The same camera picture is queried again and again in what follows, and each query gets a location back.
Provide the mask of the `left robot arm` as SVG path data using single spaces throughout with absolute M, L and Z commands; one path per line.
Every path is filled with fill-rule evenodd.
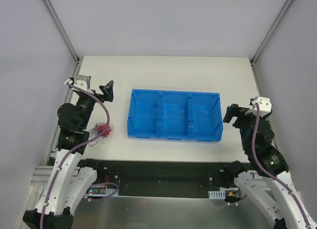
M 97 93 L 90 89 L 90 80 L 89 76 L 84 76 L 65 81 L 65 85 L 78 95 L 78 100 L 75 104 L 64 103 L 57 111 L 60 132 L 53 169 L 39 202 L 33 210 L 27 210 L 23 215 L 23 222 L 31 229 L 71 228 L 75 210 L 87 189 L 105 178 L 102 169 L 82 166 L 76 179 L 72 179 L 86 146 L 104 137 L 110 124 L 109 111 L 104 102 L 113 101 L 113 81 L 100 86 L 101 93 Z M 90 138 L 86 128 L 96 103 L 105 111 L 106 123 L 103 130 Z

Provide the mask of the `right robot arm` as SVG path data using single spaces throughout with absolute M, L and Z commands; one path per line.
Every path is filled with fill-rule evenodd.
M 214 183 L 223 188 L 233 186 L 242 190 L 252 200 L 274 229 L 315 229 L 317 223 L 311 218 L 298 196 L 289 167 L 283 155 L 272 145 L 275 137 L 268 121 L 271 110 L 261 113 L 261 103 L 253 108 L 232 104 L 227 108 L 223 121 L 240 132 L 242 149 L 252 168 L 269 187 L 273 196 L 255 183 L 253 175 L 240 161 L 234 161 L 214 177 Z

